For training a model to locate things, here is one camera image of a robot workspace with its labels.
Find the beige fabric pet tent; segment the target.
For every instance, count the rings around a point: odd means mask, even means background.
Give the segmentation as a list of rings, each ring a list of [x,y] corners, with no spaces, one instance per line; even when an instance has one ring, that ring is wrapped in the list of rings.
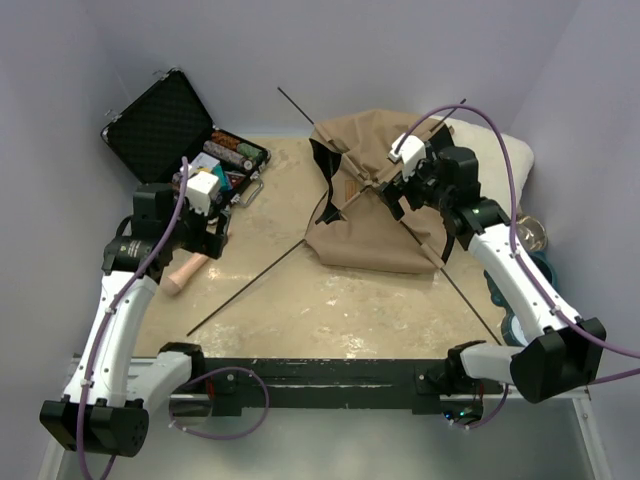
[[[400,203],[395,219],[377,187],[399,169],[393,142],[417,115],[373,109],[319,122],[309,138],[327,192],[311,215],[306,243],[327,266],[391,273],[433,273],[443,267],[446,232],[440,214]]]

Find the black tent pole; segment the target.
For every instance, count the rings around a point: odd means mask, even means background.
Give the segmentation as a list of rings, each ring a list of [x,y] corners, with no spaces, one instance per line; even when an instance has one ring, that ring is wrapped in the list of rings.
[[[296,101],[294,101],[291,96],[289,96],[281,87],[277,87],[277,90],[287,99],[287,101],[312,125],[315,125],[313,119],[298,105]],[[451,108],[443,120],[438,120],[436,126],[431,128],[431,131],[435,131],[437,127],[444,123],[446,119],[448,119],[458,107]],[[281,261],[287,258],[291,253],[293,253],[296,249],[304,244],[304,238],[301,238],[294,245],[292,245],[288,250],[286,250],[282,255],[280,255],[276,260],[274,260],[269,266],[263,269],[259,274],[257,274],[254,278],[252,278],[248,283],[243,285],[239,290],[237,290],[233,295],[231,295],[227,300],[225,300],[217,309],[212,311],[208,316],[203,318],[194,328],[192,328],[189,332],[187,332],[186,336],[192,336],[196,331],[201,329],[204,325],[206,325],[209,321],[211,321],[217,314],[222,312],[226,307],[228,307],[232,302],[234,302],[238,297],[243,295],[249,288],[251,288],[254,284],[256,284],[259,280],[261,280],[268,272],[270,272],[275,266],[277,266]]]
[[[287,101],[312,125],[315,127],[315,122],[314,120],[280,87],[277,86],[276,87],[278,92],[280,94],[282,94]],[[454,104],[454,107],[451,108],[441,120],[438,120],[436,125],[434,127],[430,127],[429,131],[430,132],[435,132],[441,125],[444,124],[444,122],[459,108],[461,108],[462,105],[464,105],[466,103],[467,99],[466,98],[462,98],[457,104]],[[449,241],[447,240],[447,245],[445,248],[445,253],[451,254],[453,252],[453,240]],[[460,297],[462,298],[462,300],[466,303],[466,305],[470,308],[470,310],[473,312],[473,314],[475,315],[475,317],[478,319],[478,321],[482,324],[482,326],[484,327],[484,329],[487,331],[487,333],[491,336],[491,338],[498,344],[498,345],[502,345],[500,339],[498,338],[498,336],[491,330],[491,328],[488,326],[488,324],[485,322],[485,320],[483,319],[483,317],[480,315],[480,313],[478,312],[478,310],[472,305],[471,301],[467,298],[467,296],[463,293],[463,291],[458,287],[458,285],[455,283],[455,281],[451,278],[451,276],[449,275],[449,273],[447,272],[447,270],[445,270],[444,268],[441,270],[443,275],[446,277],[446,279],[448,280],[448,282],[451,284],[451,286],[456,290],[456,292],[460,295]]]

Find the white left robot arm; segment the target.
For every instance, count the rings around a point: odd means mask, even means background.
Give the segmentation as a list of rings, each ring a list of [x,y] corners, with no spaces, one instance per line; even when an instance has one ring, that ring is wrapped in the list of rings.
[[[207,380],[202,349],[165,345],[143,373],[130,378],[134,347],[145,312],[176,249],[217,259],[227,242],[228,209],[209,232],[218,179],[201,173],[184,194],[165,183],[143,184],[133,212],[118,225],[103,252],[101,293],[84,352],[58,400],[43,403],[39,419],[66,450],[133,457],[149,420],[174,390],[200,390]]]

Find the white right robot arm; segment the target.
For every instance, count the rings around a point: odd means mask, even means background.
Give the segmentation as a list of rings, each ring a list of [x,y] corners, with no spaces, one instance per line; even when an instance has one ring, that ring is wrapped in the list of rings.
[[[469,392],[480,380],[508,383],[539,403],[595,380],[606,330],[561,298],[520,242],[511,237],[500,205],[482,196],[475,153],[450,146],[440,152],[415,136],[397,140],[389,153],[399,172],[380,187],[395,219],[407,201],[417,210],[437,210],[447,241],[459,242],[484,267],[514,311],[522,347],[469,342],[451,349],[445,362],[448,386]]]

